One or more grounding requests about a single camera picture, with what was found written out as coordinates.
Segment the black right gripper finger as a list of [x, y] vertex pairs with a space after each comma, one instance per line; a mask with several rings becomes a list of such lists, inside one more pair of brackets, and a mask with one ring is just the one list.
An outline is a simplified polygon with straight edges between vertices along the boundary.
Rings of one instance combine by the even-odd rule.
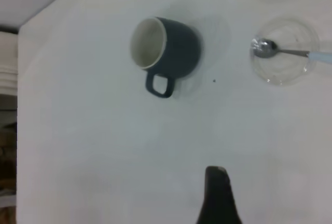
[[225, 168], [205, 169], [204, 199], [197, 223], [241, 223]]

